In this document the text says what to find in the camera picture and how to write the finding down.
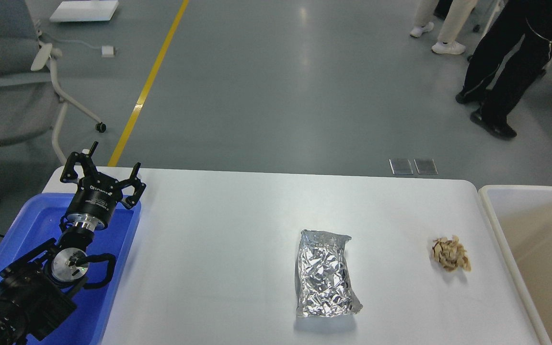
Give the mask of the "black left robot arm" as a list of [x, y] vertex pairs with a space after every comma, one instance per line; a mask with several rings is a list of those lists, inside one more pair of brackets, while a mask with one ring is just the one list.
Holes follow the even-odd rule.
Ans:
[[116, 256], [87, 253], [98, 230], [104, 230], [117, 205], [132, 209], [146, 184], [136, 163], [129, 178], [118, 180], [98, 171], [92, 155], [73, 151], [61, 173], [62, 183], [77, 191], [60, 220], [61, 236], [46, 240], [0, 271], [0, 345], [24, 345], [28, 336], [42, 340], [77, 308], [81, 289], [99, 289], [114, 277]]

